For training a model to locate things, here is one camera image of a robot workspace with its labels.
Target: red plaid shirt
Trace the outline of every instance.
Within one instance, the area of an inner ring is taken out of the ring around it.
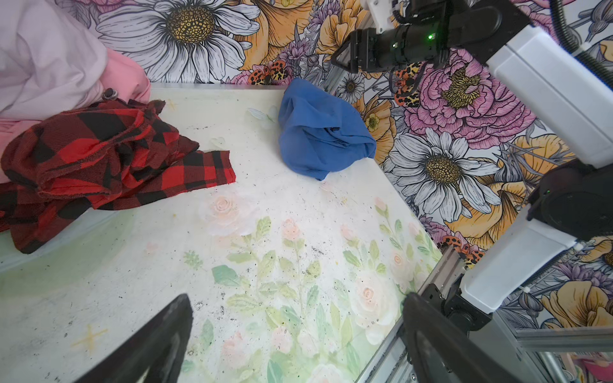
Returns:
[[[9,143],[0,184],[0,231],[32,253],[89,207],[121,210],[233,183],[230,152],[201,152],[147,105],[119,100],[60,113]]]

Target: crumpled blue fabric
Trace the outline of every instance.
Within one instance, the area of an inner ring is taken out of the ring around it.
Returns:
[[[296,173],[322,181],[364,157],[375,157],[376,141],[357,110],[345,100],[296,78],[279,109],[281,157]]]

